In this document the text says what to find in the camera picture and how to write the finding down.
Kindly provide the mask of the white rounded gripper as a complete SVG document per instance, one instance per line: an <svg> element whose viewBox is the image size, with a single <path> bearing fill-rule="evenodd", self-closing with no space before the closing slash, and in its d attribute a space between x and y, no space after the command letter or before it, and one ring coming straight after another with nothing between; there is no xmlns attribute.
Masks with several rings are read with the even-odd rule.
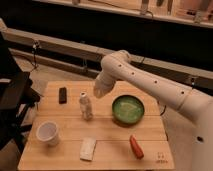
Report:
<svg viewBox="0 0 213 171"><path fill-rule="evenodd" d="M102 98L111 92L115 85L115 79L110 75L100 73L95 79L93 94L96 98Z"/></svg>

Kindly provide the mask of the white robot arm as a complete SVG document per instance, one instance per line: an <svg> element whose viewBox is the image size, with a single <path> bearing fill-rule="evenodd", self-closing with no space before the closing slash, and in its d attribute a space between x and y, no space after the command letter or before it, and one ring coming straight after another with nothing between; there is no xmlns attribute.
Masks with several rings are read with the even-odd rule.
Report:
<svg viewBox="0 0 213 171"><path fill-rule="evenodd" d="M191 171L213 171L213 97L190 86L133 67L131 55L119 50L104 56L94 95L102 98L118 79L127 81L178 111L196 125Z"/></svg>

